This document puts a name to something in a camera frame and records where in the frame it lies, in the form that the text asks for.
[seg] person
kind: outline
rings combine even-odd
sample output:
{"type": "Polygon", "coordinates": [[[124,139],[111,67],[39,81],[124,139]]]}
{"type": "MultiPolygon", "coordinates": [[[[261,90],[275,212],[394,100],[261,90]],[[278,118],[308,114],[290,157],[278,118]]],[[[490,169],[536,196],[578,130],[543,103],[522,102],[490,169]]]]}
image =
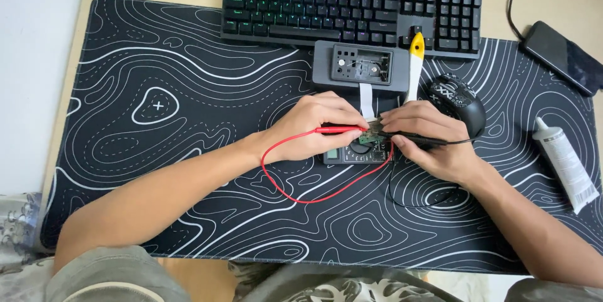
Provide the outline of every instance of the person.
{"type": "MultiPolygon", "coordinates": [[[[406,131],[448,141],[468,138],[462,121],[441,114],[424,100],[411,101],[381,117],[385,132],[406,131]]],[[[189,301],[185,291],[138,244],[169,227],[223,183],[258,167],[262,154],[276,142],[327,122],[368,127],[358,111],[333,92],[304,96],[271,128],[141,176],[80,208],[60,232],[46,301],[189,301]]],[[[306,159],[348,145],[359,135],[358,130],[331,136],[310,134],[275,148],[266,163],[306,159]]],[[[431,175],[458,183],[474,195],[513,246],[534,278],[516,283],[507,301],[603,301],[603,257],[511,187],[475,154],[470,143],[424,151],[403,136],[394,136],[392,141],[431,175]]],[[[272,267],[245,295],[237,291],[235,299],[459,301],[399,269],[272,267]]]]}

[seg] barcode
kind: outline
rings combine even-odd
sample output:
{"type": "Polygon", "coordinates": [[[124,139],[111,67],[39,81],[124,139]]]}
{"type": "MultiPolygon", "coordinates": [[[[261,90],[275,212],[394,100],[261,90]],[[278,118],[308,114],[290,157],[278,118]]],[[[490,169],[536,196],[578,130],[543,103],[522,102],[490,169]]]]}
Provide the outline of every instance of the barcode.
{"type": "Polygon", "coordinates": [[[576,200],[576,205],[580,206],[582,204],[582,202],[586,201],[588,198],[590,198],[592,195],[594,195],[597,191],[597,188],[595,188],[595,186],[589,186],[588,189],[582,191],[581,193],[578,193],[576,195],[574,195],[574,198],[576,200]]]}

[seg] hand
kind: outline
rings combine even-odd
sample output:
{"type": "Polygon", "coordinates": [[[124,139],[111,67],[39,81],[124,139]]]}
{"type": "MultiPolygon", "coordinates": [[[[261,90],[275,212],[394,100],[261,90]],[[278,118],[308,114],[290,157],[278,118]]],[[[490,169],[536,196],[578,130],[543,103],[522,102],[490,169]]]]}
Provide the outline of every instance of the hand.
{"type": "MultiPolygon", "coordinates": [[[[449,142],[469,138],[463,121],[440,113],[426,100],[412,100],[400,108],[382,113],[381,117],[385,132],[411,132],[449,142]]],[[[397,135],[391,140],[407,159],[417,163],[431,175],[458,183],[464,188],[472,186],[471,183],[479,177],[488,164],[475,154],[469,142],[424,151],[404,136],[397,135]]]]}
{"type": "MultiPolygon", "coordinates": [[[[358,113],[358,110],[333,91],[304,96],[270,129],[260,132],[259,141],[263,146],[262,154],[287,137],[314,130],[326,122],[368,128],[367,121],[358,113]]],[[[316,132],[299,137],[274,148],[266,156],[265,163],[307,159],[331,149],[346,146],[360,134],[360,130],[353,130],[337,135],[325,136],[316,132]]]]}

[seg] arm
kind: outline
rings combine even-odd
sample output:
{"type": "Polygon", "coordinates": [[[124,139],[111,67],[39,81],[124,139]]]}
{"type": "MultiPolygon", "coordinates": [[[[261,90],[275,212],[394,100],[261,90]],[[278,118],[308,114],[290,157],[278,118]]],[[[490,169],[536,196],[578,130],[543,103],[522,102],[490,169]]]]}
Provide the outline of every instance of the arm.
{"type": "MultiPolygon", "coordinates": [[[[354,107],[334,93],[305,96],[270,129],[141,176],[77,210],[59,235],[54,271],[99,246],[137,245],[150,240],[210,192],[258,167],[270,146],[325,122],[368,128],[354,107]]],[[[357,130],[297,138],[271,151],[266,163],[307,159],[348,145],[359,135],[357,130]]]]}
{"type": "MultiPolygon", "coordinates": [[[[447,141],[465,140],[462,121],[441,114],[427,101],[413,101],[382,114],[386,132],[414,132],[447,141]]],[[[603,288],[603,257],[563,223],[525,198],[470,143],[423,151],[403,136],[392,141],[404,156],[433,176],[473,194],[534,277],[603,288]]]]}

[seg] mechanical keyboard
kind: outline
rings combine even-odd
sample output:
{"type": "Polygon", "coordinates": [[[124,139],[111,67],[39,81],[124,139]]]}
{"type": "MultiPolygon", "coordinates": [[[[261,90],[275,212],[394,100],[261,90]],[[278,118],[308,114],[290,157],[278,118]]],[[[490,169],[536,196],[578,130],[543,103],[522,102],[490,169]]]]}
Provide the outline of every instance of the mechanical keyboard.
{"type": "Polygon", "coordinates": [[[222,38],[313,46],[317,40],[408,49],[426,57],[479,58],[482,0],[223,0],[222,38]]]}

